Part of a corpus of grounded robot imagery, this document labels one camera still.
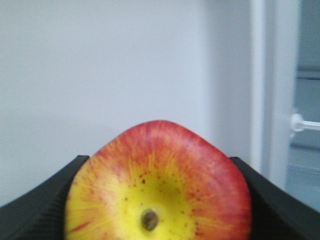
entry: red streak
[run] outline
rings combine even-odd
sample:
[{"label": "red streak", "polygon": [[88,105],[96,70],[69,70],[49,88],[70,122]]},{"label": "red streak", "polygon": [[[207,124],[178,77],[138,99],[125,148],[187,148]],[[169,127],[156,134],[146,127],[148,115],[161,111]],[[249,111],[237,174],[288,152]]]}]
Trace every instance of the red streak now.
[{"label": "red streak", "polygon": [[79,226],[76,226],[76,227],[75,227],[74,229],[72,229],[69,233],[77,232],[77,231],[85,228],[85,227],[86,227],[88,224],[90,224],[90,223],[91,223],[91,221],[87,221],[87,222],[85,222],[85,223],[83,223],[83,224],[81,224],[81,225],[79,225]]}]

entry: apple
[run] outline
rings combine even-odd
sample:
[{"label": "apple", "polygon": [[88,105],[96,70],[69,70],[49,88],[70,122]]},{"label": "apple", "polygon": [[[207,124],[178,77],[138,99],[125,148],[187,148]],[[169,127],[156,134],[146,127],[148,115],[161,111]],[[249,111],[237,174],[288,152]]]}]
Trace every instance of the apple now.
[{"label": "apple", "polygon": [[247,240],[251,197],[219,149],[176,123],[136,125],[77,172],[67,240]]}]

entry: red and yellow apple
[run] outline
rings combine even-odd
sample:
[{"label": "red and yellow apple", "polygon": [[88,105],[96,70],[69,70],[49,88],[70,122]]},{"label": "red and yellow apple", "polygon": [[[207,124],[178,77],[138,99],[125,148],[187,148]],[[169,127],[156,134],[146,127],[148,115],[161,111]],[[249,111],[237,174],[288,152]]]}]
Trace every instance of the red and yellow apple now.
[{"label": "red and yellow apple", "polygon": [[232,161],[190,130],[134,126],[83,164],[65,206],[66,240],[247,240],[251,198]]}]

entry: apple calyx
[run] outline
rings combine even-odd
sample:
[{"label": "apple calyx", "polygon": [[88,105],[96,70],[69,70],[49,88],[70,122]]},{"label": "apple calyx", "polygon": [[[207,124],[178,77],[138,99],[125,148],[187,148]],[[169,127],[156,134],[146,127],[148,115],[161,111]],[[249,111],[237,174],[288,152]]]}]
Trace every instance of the apple calyx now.
[{"label": "apple calyx", "polygon": [[159,217],[152,209],[147,209],[142,213],[141,225],[145,230],[152,231],[158,223]]}]

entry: black holder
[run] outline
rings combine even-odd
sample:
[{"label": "black holder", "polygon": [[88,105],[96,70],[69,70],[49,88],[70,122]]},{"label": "black holder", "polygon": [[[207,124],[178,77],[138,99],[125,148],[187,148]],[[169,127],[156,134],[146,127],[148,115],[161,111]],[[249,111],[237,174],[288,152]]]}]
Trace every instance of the black holder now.
[{"label": "black holder", "polygon": [[[88,159],[77,156],[44,183],[0,208],[0,240],[63,240],[72,180]],[[319,240],[320,213],[285,193],[238,157],[252,199],[250,240]]]}]

